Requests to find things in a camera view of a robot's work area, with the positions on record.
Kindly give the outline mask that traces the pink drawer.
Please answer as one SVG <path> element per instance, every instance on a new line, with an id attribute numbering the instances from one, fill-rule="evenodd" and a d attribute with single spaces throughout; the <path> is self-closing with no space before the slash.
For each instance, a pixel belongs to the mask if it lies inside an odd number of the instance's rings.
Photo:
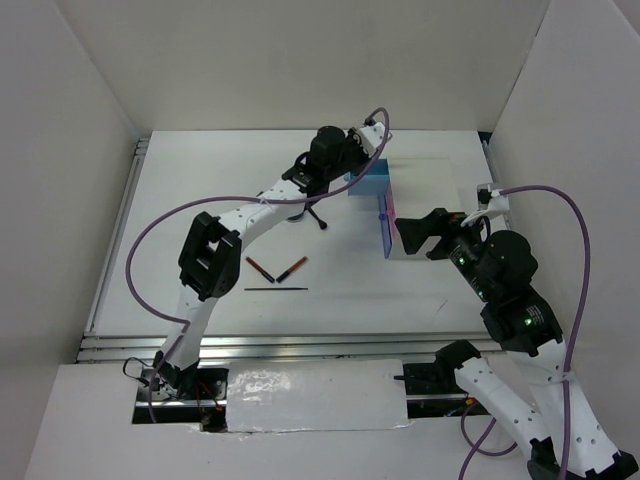
<path id="1" fill-rule="evenodd" d="M 388 185 L 388 188 L 385 194 L 385 203 L 386 203 L 386 217 L 389 225 L 390 236 L 392 239 L 394 239 L 396 236 L 396 226 L 395 226 L 396 211 L 394 206 L 393 191 L 392 191 L 391 185 Z"/>

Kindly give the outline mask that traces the blue drawer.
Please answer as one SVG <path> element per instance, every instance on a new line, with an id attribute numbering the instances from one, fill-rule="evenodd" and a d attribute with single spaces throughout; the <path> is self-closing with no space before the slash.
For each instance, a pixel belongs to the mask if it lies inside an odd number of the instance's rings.
<path id="1" fill-rule="evenodd" d="M 389 167 L 386 159 L 379 159 L 347 193 L 349 196 L 384 196 L 390 184 Z"/>

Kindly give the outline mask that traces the red lip gloss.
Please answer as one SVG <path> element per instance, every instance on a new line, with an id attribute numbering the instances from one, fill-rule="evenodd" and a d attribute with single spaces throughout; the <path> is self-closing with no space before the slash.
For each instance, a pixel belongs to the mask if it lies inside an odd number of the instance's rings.
<path id="1" fill-rule="evenodd" d="M 264 267 L 258 264 L 253 258 L 247 256 L 245 260 L 269 283 L 274 284 L 276 282 L 276 279 Z"/>
<path id="2" fill-rule="evenodd" d="M 303 256 L 301 257 L 299 260 L 297 260 L 293 265 L 291 265 L 290 267 L 288 267 L 283 273 L 281 273 L 277 278 L 276 278 L 276 282 L 281 284 L 282 282 L 284 282 L 287 278 L 289 278 L 293 273 L 295 273 L 299 268 L 301 268 L 306 262 L 308 261 L 308 257 L 307 256 Z"/>

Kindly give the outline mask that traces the navy lid cosmetic jar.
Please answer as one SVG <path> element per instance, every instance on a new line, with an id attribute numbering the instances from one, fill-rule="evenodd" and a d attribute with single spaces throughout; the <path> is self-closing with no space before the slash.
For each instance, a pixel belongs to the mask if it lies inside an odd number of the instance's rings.
<path id="1" fill-rule="evenodd" d="M 288 217 L 286 219 L 286 221 L 289 222 L 289 223 L 297 223 L 297 222 L 301 221 L 303 218 L 304 218 L 304 212 L 301 212 L 301 213 L 299 213 L 297 215 Z"/>

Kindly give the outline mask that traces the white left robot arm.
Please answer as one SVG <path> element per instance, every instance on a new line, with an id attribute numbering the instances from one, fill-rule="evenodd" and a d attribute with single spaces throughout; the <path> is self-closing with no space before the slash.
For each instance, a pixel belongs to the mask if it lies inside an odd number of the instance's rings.
<path id="1" fill-rule="evenodd" d="M 318 130 L 309 150 L 255 203 L 218 216 L 198 214 L 179 255 L 182 288 L 176 316 L 188 322 L 170 330 L 154 357 L 160 386 L 182 399 L 195 389 L 200 344 L 213 308 L 239 279 L 242 253 L 259 236 L 305 210 L 311 197 L 326 194 L 329 184 L 369 162 L 354 128 Z"/>

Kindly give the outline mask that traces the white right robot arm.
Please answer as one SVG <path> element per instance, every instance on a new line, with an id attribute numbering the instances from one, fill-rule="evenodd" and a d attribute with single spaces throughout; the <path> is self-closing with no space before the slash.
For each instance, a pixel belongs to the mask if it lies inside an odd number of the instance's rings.
<path id="1" fill-rule="evenodd" d="M 577 379 L 564 372 L 562 329 L 531 279 L 538 263 L 520 234 L 464 225 L 464 214 L 436 208 L 421 219 L 395 221 L 403 248 L 417 253 L 431 237 L 431 260 L 448 259 L 483 301 L 483 323 L 518 366 L 536 405 L 530 407 L 467 340 L 436 354 L 435 379 L 446 391 L 476 398 L 527 458 L 533 479 L 627 479 L 639 465 L 618 449 L 596 419 Z"/>

